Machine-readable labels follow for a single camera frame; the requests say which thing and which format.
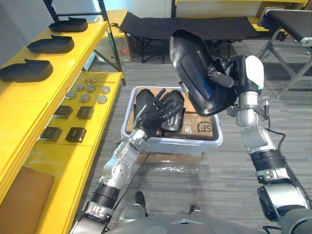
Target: person's shoe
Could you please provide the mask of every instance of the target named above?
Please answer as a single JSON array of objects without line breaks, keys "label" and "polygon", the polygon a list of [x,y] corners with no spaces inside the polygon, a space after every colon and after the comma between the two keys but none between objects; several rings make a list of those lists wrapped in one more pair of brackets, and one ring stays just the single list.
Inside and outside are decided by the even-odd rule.
[{"label": "person's shoe", "polygon": [[200,209],[200,207],[199,206],[197,206],[197,205],[193,205],[193,206],[191,206],[191,208],[190,208],[190,212],[189,212],[189,215],[191,214],[191,213],[193,213],[193,212],[201,212],[201,209]]},{"label": "person's shoe", "polygon": [[137,191],[136,195],[135,195],[135,201],[136,204],[139,204],[140,206],[143,207],[144,211],[145,211],[145,217],[148,217],[148,214],[146,213],[146,209],[145,209],[145,197],[144,194],[141,191]]}]

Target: yellow table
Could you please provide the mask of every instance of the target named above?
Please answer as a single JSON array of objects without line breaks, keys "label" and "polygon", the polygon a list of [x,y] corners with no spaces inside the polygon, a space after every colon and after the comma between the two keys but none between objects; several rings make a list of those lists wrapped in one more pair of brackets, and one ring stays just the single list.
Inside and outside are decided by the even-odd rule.
[{"label": "yellow table", "polygon": [[89,22],[80,33],[52,33],[49,29],[35,40],[54,35],[71,36],[75,47],[66,54],[34,54],[23,48],[4,66],[26,59],[49,60],[52,75],[44,81],[0,81],[0,204],[38,137],[70,88],[108,24]]},{"label": "yellow table", "polygon": [[[68,233],[80,196],[83,191],[90,167],[116,97],[122,73],[81,72],[74,86],[83,83],[84,78],[97,76],[96,91],[91,93],[91,100],[81,103],[79,97],[86,91],[77,92],[72,100],[64,100],[62,105],[71,106],[68,119],[52,118],[48,126],[59,127],[62,133],[56,143],[38,141],[31,151],[25,166],[46,172],[55,177],[54,185],[44,207],[37,233]],[[109,86],[108,101],[99,104],[97,97],[102,95],[101,86]],[[93,106],[91,119],[78,119],[76,114],[80,106]],[[70,143],[65,140],[71,127],[83,127],[87,130],[82,143]]]},{"label": "yellow table", "polygon": [[[107,11],[108,20],[110,23],[118,23],[120,26],[123,22],[123,19],[126,17],[127,12],[128,9]],[[123,38],[125,36],[125,33],[119,28],[111,27],[111,30],[114,38]],[[108,38],[107,32],[104,33],[102,38]]]}]

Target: brown cardboard box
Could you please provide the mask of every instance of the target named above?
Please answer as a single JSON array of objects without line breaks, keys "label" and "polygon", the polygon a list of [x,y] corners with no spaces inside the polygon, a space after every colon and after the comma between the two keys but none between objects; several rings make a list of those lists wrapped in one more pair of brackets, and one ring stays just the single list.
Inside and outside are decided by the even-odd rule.
[{"label": "brown cardboard box", "polygon": [[0,233],[35,233],[53,182],[52,175],[22,167],[0,206]]},{"label": "brown cardboard box", "polygon": [[[136,163],[144,162],[147,153],[140,154]],[[180,154],[167,154],[167,153],[150,153],[146,162],[147,163],[170,163],[170,164],[195,164],[201,160],[201,154],[198,155],[180,155]]]},{"label": "brown cardboard box", "polygon": [[[124,37],[114,38],[120,62],[132,62],[136,39],[125,34]],[[115,57],[108,38],[101,39],[96,50],[104,55],[110,62],[115,63]]]},{"label": "brown cardboard box", "polygon": [[198,114],[184,114],[182,130],[178,133],[165,133],[167,138],[186,138],[209,140],[213,138],[213,127],[210,117],[202,117]]}]

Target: plastic storage bin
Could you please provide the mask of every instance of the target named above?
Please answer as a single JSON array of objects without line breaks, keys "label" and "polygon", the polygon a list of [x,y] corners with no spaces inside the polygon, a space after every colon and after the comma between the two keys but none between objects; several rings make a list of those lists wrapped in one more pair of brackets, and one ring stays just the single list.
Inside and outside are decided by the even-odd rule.
[{"label": "plastic storage bin", "polygon": [[[138,90],[141,88],[162,88],[156,86],[137,86],[130,95],[125,119],[122,124],[120,133],[122,137],[129,137],[126,133],[126,127],[129,119],[130,112],[133,110],[133,103],[137,96]],[[165,87],[166,89],[176,89],[181,92],[180,87]],[[197,155],[203,152],[207,147],[217,147],[222,144],[223,135],[219,123],[218,115],[211,116],[214,138],[212,140],[193,140],[193,139],[175,139],[164,137],[151,137],[147,140],[147,145],[150,152],[171,153],[171,154],[184,154],[184,155]]]}]

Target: gray floor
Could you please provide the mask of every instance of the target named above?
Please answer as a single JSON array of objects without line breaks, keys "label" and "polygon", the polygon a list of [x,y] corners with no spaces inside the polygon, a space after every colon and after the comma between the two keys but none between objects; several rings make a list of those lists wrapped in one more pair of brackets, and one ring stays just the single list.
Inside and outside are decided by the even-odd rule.
[{"label": "gray floor", "polygon": [[[255,55],[265,42],[246,40],[235,43],[233,47],[238,54]],[[309,59],[302,50],[292,49],[282,55],[289,62]],[[131,90],[139,85],[177,86],[178,77],[171,64],[141,64],[137,55],[135,60],[123,64],[127,86],[121,88],[116,98],[115,108],[102,138],[102,148],[94,160],[81,204],[90,198],[89,192],[94,189],[103,165],[120,140],[120,127]],[[277,61],[269,56],[266,62]],[[101,71],[105,68],[105,65],[95,62],[91,70]],[[279,73],[266,71],[266,76],[273,72]],[[287,77],[284,80],[266,78],[263,94],[274,96],[287,82]],[[309,194],[312,194],[311,104],[311,84],[302,81],[281,100],[273,99],[270,106],[272,129],[287,135],[282,152]],[[198,164],[144,164],[114,213],[109,227],[116,225],[124,204],[133,202],[137,190],[144,192],[150,215],[186,214],[192,204],[197,204],[210,215],[249,227],[261,229],[263,225],[274,224],[262,214],[256,194],[259,184],[254,176],[255,170],[240,140],[234,119],[225,112],[220,113],[219,118],[224,137],[220,147],[206,149]]]}]

